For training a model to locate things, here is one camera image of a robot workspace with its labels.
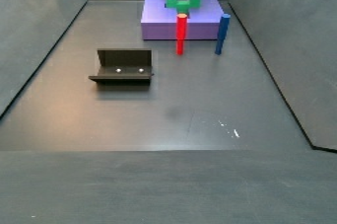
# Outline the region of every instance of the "purple platform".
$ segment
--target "purple platform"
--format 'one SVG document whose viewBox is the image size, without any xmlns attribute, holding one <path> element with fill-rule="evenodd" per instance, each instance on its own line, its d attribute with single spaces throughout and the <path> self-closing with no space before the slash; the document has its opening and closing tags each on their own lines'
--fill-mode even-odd
<svg viewBox="0 0 337 224">
<path fill-rule="evenodd" d="M 142 10 L 142 39 L 176 39 L 176 9 L 165 8 L 166 0 L 145 0 Z M 217 39 L 224 11 L 217 0 L 201 0 L 201 7 L 189 9 L 186 39 Z"/>
</svg>

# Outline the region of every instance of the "red peg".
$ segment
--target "red peg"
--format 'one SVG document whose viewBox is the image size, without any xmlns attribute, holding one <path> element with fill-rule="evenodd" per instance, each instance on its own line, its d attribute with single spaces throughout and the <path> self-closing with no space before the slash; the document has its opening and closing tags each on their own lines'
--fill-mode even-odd
<svg viewBox="0 0 337 224">
<path fill-rule="evenodd" d="M 176 54 L 184 53 L 184 39 L 186 29 L 186 15 L 178 14 L 176 16 Z"/>
</svg>

